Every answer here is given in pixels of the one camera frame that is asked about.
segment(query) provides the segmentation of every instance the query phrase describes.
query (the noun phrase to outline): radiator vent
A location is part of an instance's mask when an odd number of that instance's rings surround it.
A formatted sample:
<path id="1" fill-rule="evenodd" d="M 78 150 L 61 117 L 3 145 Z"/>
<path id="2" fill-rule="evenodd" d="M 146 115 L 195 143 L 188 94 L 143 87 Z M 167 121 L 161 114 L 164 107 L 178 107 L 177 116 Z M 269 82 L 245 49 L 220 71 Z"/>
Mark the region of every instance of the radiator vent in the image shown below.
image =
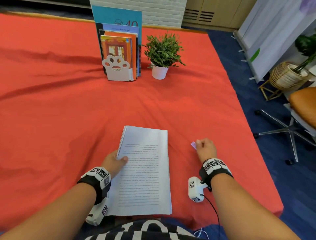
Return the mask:
<path id="1" fill-rule="evenodd" d="M 200 17 L 198 18 L 199 22 L 211 22 L 214 17 L 214 12 L 205 12 L 201 11 Z"/>
<path id="2" fill-rule="evenodd" d="M 185 9 L 183 19 L 196 21 L 198 19 L 199 10 Z"/>

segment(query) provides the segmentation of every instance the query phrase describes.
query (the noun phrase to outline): hand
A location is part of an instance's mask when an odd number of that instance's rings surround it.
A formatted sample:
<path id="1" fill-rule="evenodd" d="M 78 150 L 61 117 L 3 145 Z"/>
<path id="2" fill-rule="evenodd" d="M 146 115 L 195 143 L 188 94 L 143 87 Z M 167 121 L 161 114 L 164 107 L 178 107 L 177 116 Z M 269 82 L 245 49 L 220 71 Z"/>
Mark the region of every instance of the hand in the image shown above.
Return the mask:
<path id="1" fill-rule="evenodd" d="M 196 140 L 195 143 L 197 145 L 197 154 L 202 164 L 205 160 L 217 157 L 216 147 L 208 138 Z"/>
<path id="2" fill-rule="evenodd" d="M 111 179 L 113 179 L 120 170 L 126 165 L 128 161 L 128 157 L 124 156 L 120 160 L 116 160 L 116 154 L 117 150 L 110 153 L 108 156 L 105 157 L 103 163 L 101 164 L 101 167 L 104 167 L 107 171 L 111 174 Z"/>

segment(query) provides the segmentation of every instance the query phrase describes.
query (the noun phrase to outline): white cable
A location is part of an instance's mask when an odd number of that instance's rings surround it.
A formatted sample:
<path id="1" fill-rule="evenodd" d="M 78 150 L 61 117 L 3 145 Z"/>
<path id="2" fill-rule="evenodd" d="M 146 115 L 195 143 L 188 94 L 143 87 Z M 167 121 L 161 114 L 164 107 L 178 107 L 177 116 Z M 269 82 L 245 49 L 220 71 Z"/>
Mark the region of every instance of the white cable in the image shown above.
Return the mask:
<path id="1" fill-rule="evenodd" d="M 209 239 L 209 236 L 207 235 L 207 233 L 206 233 L 205 231 L 203 231 L 202 229 L 203 229 L 203 228 L 201 228 L 200 230 L 195 231 L 195 232 L 193 233 L 193 235 L 195 236 L 195 234 L 198 232 L 199 234 L 198 234 L 197 237 L 199 238 L 199 237 L 201 236 L 201 233 L 204 232 L 204 233 L 206 234 L 206 236 L 207 236 L 207 239 L 210 240 L 210 239 Z"/>

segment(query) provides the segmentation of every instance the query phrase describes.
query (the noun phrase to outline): orange table cover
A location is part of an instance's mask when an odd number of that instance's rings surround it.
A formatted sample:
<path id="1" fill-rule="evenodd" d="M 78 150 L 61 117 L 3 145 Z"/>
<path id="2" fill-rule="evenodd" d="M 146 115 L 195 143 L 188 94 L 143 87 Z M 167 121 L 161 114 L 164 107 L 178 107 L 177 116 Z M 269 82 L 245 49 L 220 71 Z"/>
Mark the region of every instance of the orange table cover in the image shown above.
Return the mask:
<path id="1" fill-rule="evenodd" d="M 201 167 L 190 143 L 209 137 L 235 179 L 279 216 L 283 205 L 236 93 L 207 34 L 183 31 L 186 66 L 156 80 L 108 81 L 94 23 L 0 15 L 0 230 L 70 189 L 118 148 L 125 125 L 167 129 L 172 215 L 197 229 L 217 223 L 188 197 Z M 165 30 L 143 28 L 146 35 Z M 212 193 L 204 191 L 214 203 Z"/>

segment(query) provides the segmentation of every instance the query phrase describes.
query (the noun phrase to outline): white paw-shaped bookend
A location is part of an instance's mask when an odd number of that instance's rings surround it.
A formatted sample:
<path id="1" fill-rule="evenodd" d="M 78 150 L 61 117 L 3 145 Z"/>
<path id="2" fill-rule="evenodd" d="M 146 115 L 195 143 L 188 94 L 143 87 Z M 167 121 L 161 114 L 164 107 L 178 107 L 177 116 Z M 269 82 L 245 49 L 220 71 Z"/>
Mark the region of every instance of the white paw-shaped bookend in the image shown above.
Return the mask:
<path id="1" fill-rule="evenodd" d="M 130 69 L 130 64 L 121 56 L 108 55 L 102 61 L 105 67 L 107 79 L 110 81 L 134 81 L 133 69 Z"/>

